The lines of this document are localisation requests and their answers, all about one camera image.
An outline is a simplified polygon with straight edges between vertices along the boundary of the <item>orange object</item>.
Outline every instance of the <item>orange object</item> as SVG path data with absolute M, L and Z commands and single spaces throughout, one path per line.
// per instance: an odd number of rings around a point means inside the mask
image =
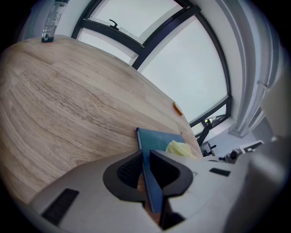
M 182 110 L 180 109 L 179 105 L 177 105 L 175 102 L 173 102 L 173 107 L 175 108 L 177 113 L 179 113 L 180 116 L 183 115 Z

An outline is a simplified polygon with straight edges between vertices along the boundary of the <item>wooden table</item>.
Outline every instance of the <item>wooden table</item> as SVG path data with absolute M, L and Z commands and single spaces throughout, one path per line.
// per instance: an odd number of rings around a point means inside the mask
M 0 59 L 0 171 L 28 203 L 82 163 L 137 150 L 136 127 L 181 133 L 202 157 L 173 100 L 118 58 L 66 36 L 33 38 Z

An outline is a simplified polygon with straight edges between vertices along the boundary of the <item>yellow cloth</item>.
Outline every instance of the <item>yellow cloth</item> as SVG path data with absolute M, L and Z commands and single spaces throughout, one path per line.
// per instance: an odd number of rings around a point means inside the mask
M 170 144 L 167 146 L 166 152 L 180 156 L 196 158 L 191 154 L 191 149 L 188 144 L 176 142 L 174 140 L 171 141 Z

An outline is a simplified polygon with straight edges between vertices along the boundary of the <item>blue folder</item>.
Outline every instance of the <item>blue folder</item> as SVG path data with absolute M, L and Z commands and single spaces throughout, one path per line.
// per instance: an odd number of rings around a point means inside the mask
M 159 213 L 162 210 L 163 195 L 159 184 L 150 170 L 150 150 L 165 151 L 172 140 L 183 143 L 185 141 L 180 134 L 163 133 L 141 128 L 136 128 L 136 139 L 139 149 L 143 152 L 144 163 L 142 174 L 150 208 L 152 212 Z

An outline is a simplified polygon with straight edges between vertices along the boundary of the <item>black window frame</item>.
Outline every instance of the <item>black window frame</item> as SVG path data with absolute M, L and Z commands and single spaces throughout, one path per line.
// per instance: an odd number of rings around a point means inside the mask
M 77 21 L 77 24 L 74 28 L 74 31 L 71 37 L 74 39 L 77 39 L 80 30 L 82 28 L 87 28 L 87 29 L 99 32 L 111 39 L 114 39 L 115 41 L 123 44 L 124 46 L 128 47 L 129 49 L 134 51 L 136 54 L 138 54 L 137 59 L 132 64 L 132 67 L 135 68 L 136 70 L 138 70 L 138 68 L 147 59 L 147 57 L 151 54 L 151 52 L 166 38 L 167 35 L 169 35 L 175 28 L 179 27 L 184 21 L 186 21 L 187 19 L 195 15 L 196 18 L 199 20 L 199 22 L 205 28 L 206 32 L 208 33 L 209 37 L 211 38 L 217 50 L 218 56 L 222 64 L 223 72 L 225 75 L 227 96 L 223 100 L 221 100 L 218 104 L 216 104 L 211 109 L 209 109 L 209 111 L 207 111 L 205 114 L 203 114 L 202 116 L 190 122 L 190 126 L 193 127 L 199 124 L 200 122 L 201 123 L 204 122 L 204 120 L 207 117 L 209 117 L 211 114 L 216 112 L 225 104 L 226 104 L 226 117 L 222 121 L 220 121 L 219 124 L 231 116 L 231 103 L 232 103 L 231 81 L 230 81 L 230 75 L 229 75 L 228 66 L 226 62 L 226 57 L 224 55 L 223 49 L 219 43 L 219 40 L 215 32 L 213 31 L 212 27 L 210 26 L 206 18 L 202 15 L 201 9 L 199 6 L 194 5 L 189 0 L 174 0 L 183 8 L 177 13 L 175 13 L 174 15 L 172 15 L 169 19 L 165 20 L 165 22 L 162 23 L 146 39 L 146 41 L 143 44 L 140 44 L 133 38 L 120 32 L 117 29 L 114 29 L 113 27 L 88 19 L 91 17 L 96 7 L 100 3 L 102 3 L 102 1 L 103 0 L 90 1 L 90 3 L 87 5 L 85 10 L 81 14 L 79 20 Z

